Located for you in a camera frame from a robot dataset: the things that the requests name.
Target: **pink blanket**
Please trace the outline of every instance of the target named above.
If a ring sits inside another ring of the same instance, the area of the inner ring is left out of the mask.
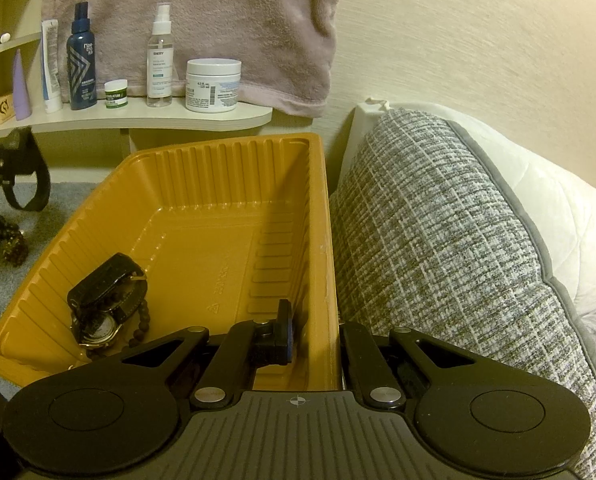
[[[146,95],[146,42],[158,2],[172,4],[174,96],[185,94],[187,60],[242,61],[240,99],[291,115],[318,117],[329,92],[338,0],[43,0],[42,18],[59,20],[62,98],[68,101],[66,38],[74,4],[89,1],[98,98],[104,83],[129,80]]]

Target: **white wooden shelf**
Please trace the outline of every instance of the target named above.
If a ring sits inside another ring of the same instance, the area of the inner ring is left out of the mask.
[[[27,34],[26,36],[22,36],[21,38],[15,38],[7,41],[6,43],[0,44],[0,52],[4,52],[5,50],[11,50],[12,48],[18,48],[21,45],[33,43],[33,41],[40,41],[39,32]]]
[[[150,108],[144,97],[130,97],[129,104],[122,108],[107,109],[100,100],[91,108],[71,110],[65,103],[62,110],[52,114],[44,112],[44,104],[35,107],[30,117],[0,124],[0,137],[6,136],[12,128],[31,126],[34,133],[59,132],[62,130],[165,128],[172,130],[207,130],[229,132],[246,130],[267,124],[273,108],[238,103],[235,110],[217,114],[201,114],[185,108],[184,98],[174,98],[166,107]]]

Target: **clear spray bottle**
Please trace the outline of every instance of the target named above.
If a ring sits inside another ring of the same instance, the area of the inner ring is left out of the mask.
[[[171,35],[171,5],[158,4],[152,36],[146,46],[146,104],[171,104],[174,73],[174,37]]]

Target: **yellow plastic bin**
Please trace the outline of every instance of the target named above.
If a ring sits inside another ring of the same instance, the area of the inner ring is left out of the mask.
[[[20,386],[89,362],[66,294],[112,254],[145,270],[146,341],[191,325],[225,333],[293,305],[293,363],[254,387],[339,387],[329,202],[315,134],[196,142],[130,156],[84,201],[0,319],[0,375]],[[108,353],[127,344],[138,319]]]

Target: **blue spray bottle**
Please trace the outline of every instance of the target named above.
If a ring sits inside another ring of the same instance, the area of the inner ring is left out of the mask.
[[[95,38],[88,18],[89,2],[76,4],[71,36],[66,40],[66,66],[71,109],[82,110],[95,104]]]

